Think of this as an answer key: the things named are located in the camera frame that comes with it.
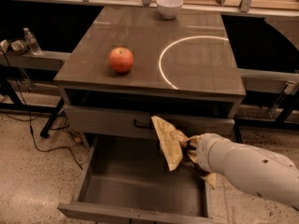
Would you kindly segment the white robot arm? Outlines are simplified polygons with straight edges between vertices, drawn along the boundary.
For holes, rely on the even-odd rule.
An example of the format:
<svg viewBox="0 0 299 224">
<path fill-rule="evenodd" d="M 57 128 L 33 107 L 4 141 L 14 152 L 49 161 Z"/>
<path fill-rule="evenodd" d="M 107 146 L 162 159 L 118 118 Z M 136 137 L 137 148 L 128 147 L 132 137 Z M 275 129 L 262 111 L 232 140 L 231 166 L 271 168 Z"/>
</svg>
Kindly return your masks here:
<svg viewBox="0 0 299 224">
<path fill-rule="evenodd" d="M 208 180 L 213 173 L 249 195 L 299 210 L 299 169 L 288 157 L 263 148 L 235 143 L 215 133 L 186 136 L 170 122 L 153 116 L 168 168 L 183 163 Z"/>
</svg>

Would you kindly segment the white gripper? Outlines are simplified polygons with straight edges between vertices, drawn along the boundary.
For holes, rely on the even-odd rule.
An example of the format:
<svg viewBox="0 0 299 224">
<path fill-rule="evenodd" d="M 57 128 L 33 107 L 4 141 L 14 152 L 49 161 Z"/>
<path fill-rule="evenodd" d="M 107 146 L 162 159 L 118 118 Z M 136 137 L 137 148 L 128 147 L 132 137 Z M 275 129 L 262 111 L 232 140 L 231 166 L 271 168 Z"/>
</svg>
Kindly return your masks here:
<svg viewBox="0 0 299 224">
<path fill-rule="evenodd" d="M 171 135 L 171 132 L 174 132 L 176 128 L 157 116 L 153 116 L 151 120 L 168 168 L 170 171 L 174 171 L 183 158 L 179 141 Z M 200 137 L 196 149 L 199 165 L 192 161 L 187 161 L 186 165 L 214 189 L 216 188 L 216 175 L 214 173 L 223 171 L 221 166 L 224 164 L 224 157 L 230 148 L 231 141 L 229 139 L 215 133 L 205 133 Z"/>
</svg>

